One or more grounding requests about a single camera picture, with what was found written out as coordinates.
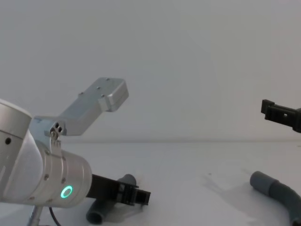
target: white backdrop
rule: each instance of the white backdrop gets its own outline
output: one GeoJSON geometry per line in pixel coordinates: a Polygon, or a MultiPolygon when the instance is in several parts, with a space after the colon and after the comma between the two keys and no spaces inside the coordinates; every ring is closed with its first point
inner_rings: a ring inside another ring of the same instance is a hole
{"type": "Polygon", "coordinates": [[[299,139],[261,100],[300,107],[301,3],[0,2],[0,98],[59,114],[98,77],[130,98],[87,142],[299,139]]]}

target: white table surface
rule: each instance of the white table surface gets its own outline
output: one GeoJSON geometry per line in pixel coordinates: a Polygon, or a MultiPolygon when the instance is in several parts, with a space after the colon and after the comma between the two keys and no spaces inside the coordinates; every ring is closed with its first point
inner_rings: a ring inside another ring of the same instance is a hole
{"type": "MultiPolygon", "coordinates": [[[[301,193],[300,143],[68,144],[84,156],[93,173],[118,179],[137,176],[152,192],[150,204],[118,206],[104,226],[285,226],[286,210],[249,185],[260,170],[301,193]]],[[[55,209],[62,226],[88,226],[86,199],[71,209],[55,209]]],[[[24,226],[31,207],[0,204],[1,226],[24,226]]],[[[47,209],[41,224],[54,226],[47,209]]]]}

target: gray hose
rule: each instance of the gray hose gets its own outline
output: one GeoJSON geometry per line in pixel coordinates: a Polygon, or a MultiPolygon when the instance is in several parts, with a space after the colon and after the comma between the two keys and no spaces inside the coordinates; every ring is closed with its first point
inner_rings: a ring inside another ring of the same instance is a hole
{"type": "MultiPolygon", "coordinates": [[[[136,179],[130,174],[126,174],[123,178],[118,179],[120,182],[136,185],[136,179]]],[[[86,214],[86,219],[90,224],[101,225],[108,213],[114,208],[116,202],[95,200],[86,214]]]]}
{"type": "Polygon", "coordinates": [[[301,197],[293,189],[259,171],[251,175],[250,184],[287,208],[291,226],[301,226],[301,197]]]}

